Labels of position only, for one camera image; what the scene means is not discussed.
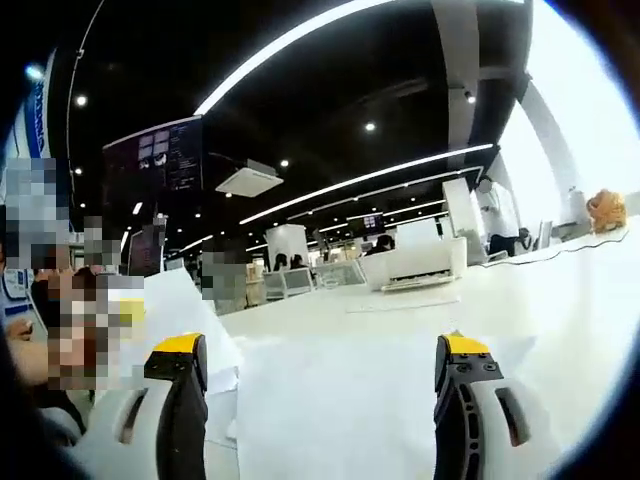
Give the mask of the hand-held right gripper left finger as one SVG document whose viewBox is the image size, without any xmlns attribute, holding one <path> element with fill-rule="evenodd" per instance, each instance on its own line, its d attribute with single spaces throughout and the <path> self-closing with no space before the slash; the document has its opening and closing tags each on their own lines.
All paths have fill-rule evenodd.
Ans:
<svg viewBox="0 0 640 480">
<path fill-rule="evenodd" d="M 92 479 L 204 479 L 205 336 L 155 346 L 131 385 L 106 391 L 74 459 Z"/>
</svg>

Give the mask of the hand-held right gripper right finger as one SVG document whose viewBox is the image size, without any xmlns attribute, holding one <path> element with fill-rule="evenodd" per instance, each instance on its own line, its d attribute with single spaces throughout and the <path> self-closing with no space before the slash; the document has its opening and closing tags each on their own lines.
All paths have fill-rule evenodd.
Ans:
<svg viewBox="0 0 640 480">
<path fill-rule="evenodd" d="M 503 374 L 484 343 L 438 337 L 436 479 L 549 479 L 560 456 L 538 395 Z"/>
</svg>

